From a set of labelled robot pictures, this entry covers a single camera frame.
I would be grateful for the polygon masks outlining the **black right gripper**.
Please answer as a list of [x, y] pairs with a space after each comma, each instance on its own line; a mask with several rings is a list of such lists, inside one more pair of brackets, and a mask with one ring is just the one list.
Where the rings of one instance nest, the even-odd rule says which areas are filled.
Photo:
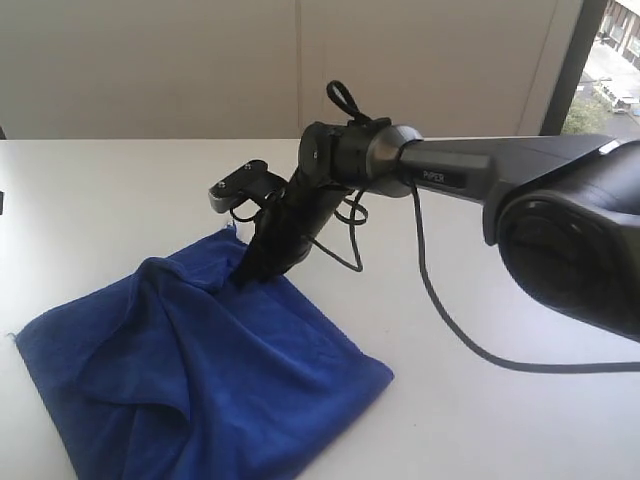
[[312, 241], [350, 194], [344, 187], [308, 187], [291, 181], [265, 209], [230, 281], [239, 289], [285, 273], [309, 254]]

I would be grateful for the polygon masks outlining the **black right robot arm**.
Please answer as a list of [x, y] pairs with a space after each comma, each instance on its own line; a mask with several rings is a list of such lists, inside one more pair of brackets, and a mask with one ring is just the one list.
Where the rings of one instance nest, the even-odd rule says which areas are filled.
[[300, 263], [349, 192], [401, 198], [417, 188], [480, 204], [485, 242], [538, 303], [638, 338], [639, 145], [603, 135], [425, 139], [385, 119], [313, 123], [233, 281]]

